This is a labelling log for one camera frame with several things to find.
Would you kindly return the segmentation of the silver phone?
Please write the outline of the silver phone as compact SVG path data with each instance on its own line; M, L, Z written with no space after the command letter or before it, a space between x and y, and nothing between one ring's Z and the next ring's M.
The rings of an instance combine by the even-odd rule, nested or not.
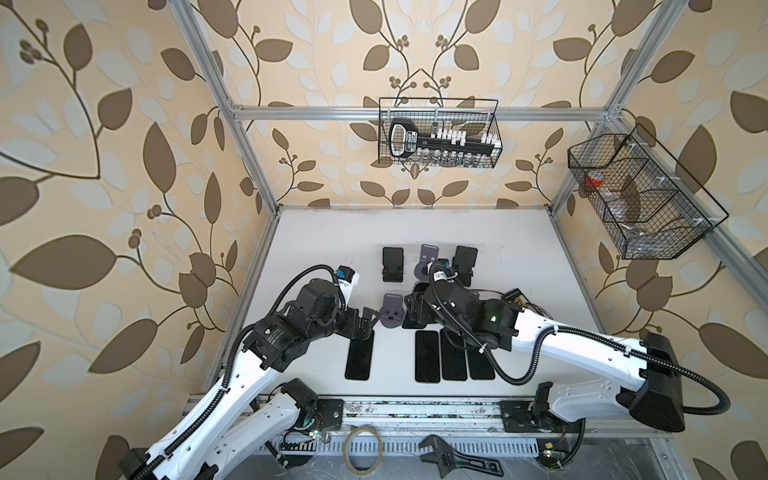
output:
M367 381L370 378L375 333L365 340L352 339L349 343L344 377L347 380Z

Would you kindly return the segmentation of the purple phone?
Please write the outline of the purple phone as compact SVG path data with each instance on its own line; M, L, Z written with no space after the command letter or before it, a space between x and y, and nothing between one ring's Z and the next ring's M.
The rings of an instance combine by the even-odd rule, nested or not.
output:
M415 333L415 381L417 383L439 383L440 355L439 334L435 331Z

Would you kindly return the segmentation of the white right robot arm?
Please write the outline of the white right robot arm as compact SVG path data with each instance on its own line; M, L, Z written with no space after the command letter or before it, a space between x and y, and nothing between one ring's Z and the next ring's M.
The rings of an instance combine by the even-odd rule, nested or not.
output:
M679 433L686 416L716 416L731 407L721 387L679 364L661 334L604 335L557 322L506 297L483 300L445 259L430 261L420 271L428 283L422 302L431 316L485 358L507 384L531 383L542 358L597 375L591 382L544 386L548 412L561 421L628 416Z

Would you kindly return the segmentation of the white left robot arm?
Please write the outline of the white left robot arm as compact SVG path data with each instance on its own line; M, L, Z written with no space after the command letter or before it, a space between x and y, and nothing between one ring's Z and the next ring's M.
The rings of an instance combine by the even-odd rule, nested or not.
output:
M358 273L313 265L280 292L267 315L237 335L221 377L197 405L149 448L120 461L126 479L223 479L277 434L311 421L317 395L303 381L282 385L264 406L241 415L317 340L366 340L378 314L350 307Z

